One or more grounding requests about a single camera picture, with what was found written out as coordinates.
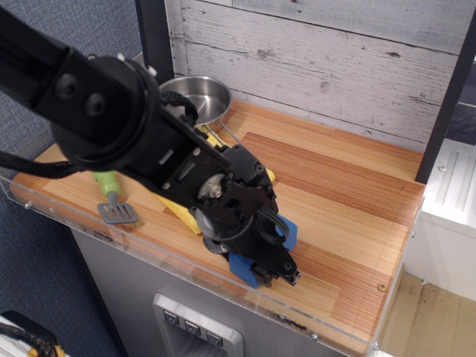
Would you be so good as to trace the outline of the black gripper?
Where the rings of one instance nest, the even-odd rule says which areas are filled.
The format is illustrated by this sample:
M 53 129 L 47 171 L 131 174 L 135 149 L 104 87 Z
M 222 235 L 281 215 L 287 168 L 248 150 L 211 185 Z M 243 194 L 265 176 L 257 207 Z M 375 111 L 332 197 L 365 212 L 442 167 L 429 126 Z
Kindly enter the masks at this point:
M 286 237 L 279 237 L 273 226 L 280 226 L 287 234 L 286 225 L 279 219 L 279 214 L 261 210 L 238 231 L 232 231 L 229 236 L 220 234 L 218 228 L 200 210 L 195 212 L 195 218 L 202 229 L 205 247 L 214 254 L 222 255 L 228 261 L 228 254 L 234 251 L 242 256 L 253 257 L 252 251 L 261 240 L 276 245 L 286 241 Z M 251 271 L 261 286 L 272 287 L 272 282 L 283 276 L 259 263 L 253 263 Z

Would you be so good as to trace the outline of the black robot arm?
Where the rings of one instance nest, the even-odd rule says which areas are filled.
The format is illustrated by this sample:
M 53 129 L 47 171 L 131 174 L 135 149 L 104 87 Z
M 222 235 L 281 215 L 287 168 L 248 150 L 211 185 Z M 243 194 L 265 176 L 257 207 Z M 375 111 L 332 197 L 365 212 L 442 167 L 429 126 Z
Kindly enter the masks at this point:
M 65 156 L 40 164 L 5 152 L 3 167 L 52 179 L 116 170 L 189 209 L 211 251 L 245 261 L 249 285 L 300 278 L 265 167 L 241 145 L 211 145 L 192 102 L 139 64 L 85 57 L 3 10 L 1 90 L 49 120 Z

